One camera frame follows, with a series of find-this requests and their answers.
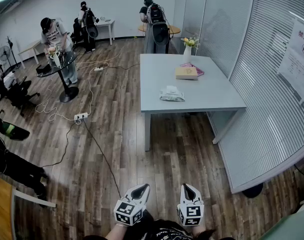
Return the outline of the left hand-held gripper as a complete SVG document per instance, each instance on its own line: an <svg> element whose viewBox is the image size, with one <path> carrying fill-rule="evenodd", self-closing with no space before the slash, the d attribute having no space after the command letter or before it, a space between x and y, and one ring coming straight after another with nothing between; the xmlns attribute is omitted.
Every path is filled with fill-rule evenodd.
<svg viewBox="0 0 304 240"><path fill-rule="evenodd" d="M146 203L150 194L150 185L140 184L127 190L124 197L130 200L140 200L140 204L127 199L118 200L114 208L114 217L117 223L133 226L143 218Z"/></svg>

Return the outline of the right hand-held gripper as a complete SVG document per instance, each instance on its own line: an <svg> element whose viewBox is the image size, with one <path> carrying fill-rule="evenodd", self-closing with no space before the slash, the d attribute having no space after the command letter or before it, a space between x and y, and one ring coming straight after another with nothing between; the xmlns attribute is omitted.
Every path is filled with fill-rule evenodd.
<svg viewBox="0 0 304 240"><path fill-rule="evenodd" d="M185 227L199 226L204 216L204 203L201 193L192 185L181 185L180 204L177 205L178 217Z"/></svg>

